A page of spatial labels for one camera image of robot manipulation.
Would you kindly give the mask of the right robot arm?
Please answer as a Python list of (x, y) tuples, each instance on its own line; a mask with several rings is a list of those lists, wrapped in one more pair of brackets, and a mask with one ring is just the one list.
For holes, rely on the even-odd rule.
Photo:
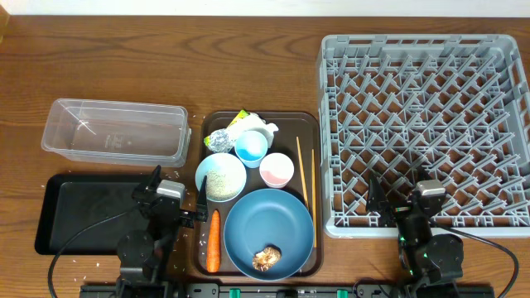
[(450, 292), (442, 286), (452, 286), (463, 276), (462, 240), (451, 233), (431, 231), (431, 217), (441, 212), (446, 188), (422, 168), (417, 174), (418, 182), (407, 198), (394, 200), (385, 195), (377, 176), (369, 174), (366, 209), (380, 215), (382, 226), (397, 227), (400, 262), (411, 274), (390, 291), (391, 297), (442, 296)]

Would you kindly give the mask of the orange carrot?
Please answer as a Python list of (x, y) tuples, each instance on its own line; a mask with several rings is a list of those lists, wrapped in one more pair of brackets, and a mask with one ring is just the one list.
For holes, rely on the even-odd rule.
[(220, 214), (216, 209), (211, 217), (210, 232), (207, 242), (206, 270), (217, 272), (220, 267)]

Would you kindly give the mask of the light blue cup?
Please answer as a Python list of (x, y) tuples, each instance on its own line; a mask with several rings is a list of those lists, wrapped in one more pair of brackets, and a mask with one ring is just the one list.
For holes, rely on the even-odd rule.
[(268, 150), (267, 139), (260, 132), (243, 132), (234, 146), (235, 154), (248, 168), (258, 168)]

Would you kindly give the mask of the yellow green wrapper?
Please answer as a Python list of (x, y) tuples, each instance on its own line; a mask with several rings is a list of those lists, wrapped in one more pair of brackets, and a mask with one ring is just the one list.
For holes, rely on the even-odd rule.
[[(239, 113), (234, 117), (234, 119), (230, 122), (230, 124), (228, 125), (228, 127), (231, 127), (233, 126), (235, 123), (239, 122), (240, 120), (246, 118), (247, 116), (249, 116), (250, 113), (245, 111), (244, 109), (240, 110)], [(204, 138), (204, 143), (205, 145), (209, 145), (211, 143), (211, 137), (208, 136), (208, 137), (205, 137)]]

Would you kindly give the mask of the white napkin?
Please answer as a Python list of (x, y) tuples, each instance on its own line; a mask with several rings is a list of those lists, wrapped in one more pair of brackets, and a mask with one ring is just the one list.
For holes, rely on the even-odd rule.
[(271, 148), (274, 133), (278, 132), (279, 128), (275, 123), (265, 123), (257, 114), (251, 113), (245, 118), (239, 119), (236, 123), (229, 125), (227, 130), (233, 140), (237, 140), (243, 132), (260, 132), (267, 140), (267, 147)]

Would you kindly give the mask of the pink cup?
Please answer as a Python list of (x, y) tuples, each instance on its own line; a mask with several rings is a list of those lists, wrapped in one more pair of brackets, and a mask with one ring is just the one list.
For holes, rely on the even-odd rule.
[(262, 159), (259, 174), (268, 187), (281, 189), (292, 179), (294, 164), (285, 154), (271, 153)]

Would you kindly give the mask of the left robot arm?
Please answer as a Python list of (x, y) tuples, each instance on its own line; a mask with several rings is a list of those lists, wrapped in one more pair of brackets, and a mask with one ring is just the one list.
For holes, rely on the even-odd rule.
[(181, 228), (193, 228), (209, 217), (206, 179), (200, 184), (195, 210), (181, 207), (185, 186), (161, 178), (161, 167), (132, 192), (141, 216), (148, 220), (145, 229), (132, 230), (118, 242), (121, 262), (117, 297), (185, 297), (183, 285), (166, 274), (169, 256)]

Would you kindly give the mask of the aluminium foil ball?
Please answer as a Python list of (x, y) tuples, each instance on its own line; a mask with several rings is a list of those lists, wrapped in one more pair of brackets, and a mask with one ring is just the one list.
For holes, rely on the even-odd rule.
[(237, 140), (237, 133), (228, 128), (213, 131), (204, 139), (205, 145), (214, 153), (227, 153), (232, 150)]

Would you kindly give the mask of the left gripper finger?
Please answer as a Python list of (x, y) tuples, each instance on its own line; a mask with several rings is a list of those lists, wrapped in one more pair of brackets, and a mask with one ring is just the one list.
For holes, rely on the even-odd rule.
[(158, 165), (155, 167), (151, 175), (136, 187), (136, 191), (143, 194), (156, 193), (157, 187), (161, 183), (160, 174), (161, 166)]
[(207, 205), (207, 176), (203, 177), (195, 204), (195, 218), (200, 222), (207, 222), (209, 217)]

